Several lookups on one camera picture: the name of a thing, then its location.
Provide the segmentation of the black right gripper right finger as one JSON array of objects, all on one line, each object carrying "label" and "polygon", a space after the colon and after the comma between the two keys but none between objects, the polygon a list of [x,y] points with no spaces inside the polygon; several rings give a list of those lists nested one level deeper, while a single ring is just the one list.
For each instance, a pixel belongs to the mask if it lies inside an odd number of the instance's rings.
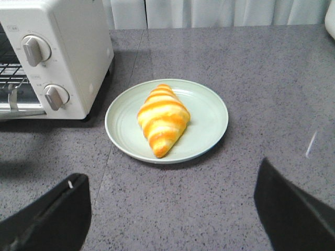
[{"label": "black right gripper right finger", "polygon": [[334,208],[287,180],[267,158],[254,202],[274,250],[334,250]]}]

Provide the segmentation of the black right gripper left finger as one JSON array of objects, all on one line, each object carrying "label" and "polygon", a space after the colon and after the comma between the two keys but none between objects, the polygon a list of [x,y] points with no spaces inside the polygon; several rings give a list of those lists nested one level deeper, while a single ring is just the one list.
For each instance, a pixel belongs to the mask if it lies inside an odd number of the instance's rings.
[{"label": "black right gripper left finger", "polygon": [[91,218],[88,176],[74,173],[1,222],[1,250],[80,250]]}]

